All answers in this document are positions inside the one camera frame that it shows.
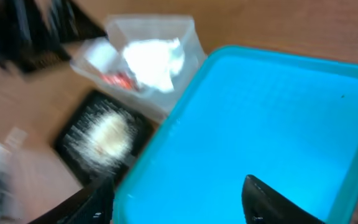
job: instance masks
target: tray rim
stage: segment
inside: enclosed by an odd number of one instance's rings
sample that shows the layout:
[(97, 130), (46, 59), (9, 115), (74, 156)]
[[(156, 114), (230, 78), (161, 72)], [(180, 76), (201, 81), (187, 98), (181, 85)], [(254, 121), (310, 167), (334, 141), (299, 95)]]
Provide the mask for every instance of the tray rim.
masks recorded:
[[(150, 157), (153, 155), (153, 148), (159, 148), (159, 145), (164, 141), (171, 126), (175, 125), (176, 119), (182, 114), (184, 108), (187, 106), (193, 93), (203, 81), (203, 78), (208, 74), (212, 66), (223, 57), (233, 55), (240, 55), (245, 57), (252, 55), (253, 58), (266, 60), (266, 58), (279, 59), (281, 63), (291, 64), (296, 63), (295, 66), (302, 68), (309, 68), (316, 70), (318, 65), (319, 71), (335, 73), (358, 79), (358, 65), (353, 63), (338, 62), (334, 60), (326, 60), (313, 57), (305, 57), (301, 55), (294, 55), (288, 53), (281, 53), (271, 50), (256, 49), (252, 47), (244, 47), (239, 45), (227, 45), (215, 50), (202, 64), (193, 80), (188, 85), (182, 97), (174, 107), (170, 116), (163, 122), (161, 127), (157, 130), (154, 137), (151, 139), (149, 145), (145, 148), (142, 156), (138, 158), (135, 166), (128, 172), (126, 179), (122, 182), (116, 192), (116, 199), (113, 210), (113, 220), (118, 224), (128, 224), (125, 219), (125, 214), (122, 205), (125, 202), (125, 195), (128, 190), (136, 183), (138, 176), (142, 175), (144, 167), (147, 165)], [(352, 214), (358, 203), (358, 148), (356, 154), (351, 162), (351, 166), (347, 175), (337, 193), (331, 211), (326, 219), (327, 224), (348, 224), (351, 220)]]

